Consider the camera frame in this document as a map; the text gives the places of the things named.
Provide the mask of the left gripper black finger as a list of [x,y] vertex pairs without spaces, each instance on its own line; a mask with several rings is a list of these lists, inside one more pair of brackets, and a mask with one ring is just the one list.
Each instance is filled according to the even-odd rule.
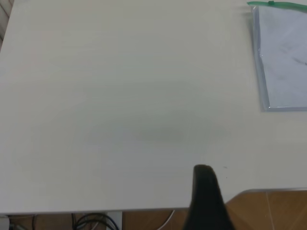
[[192,199],[184,230],[233,230],[220,186],[212,167],[193,168]]

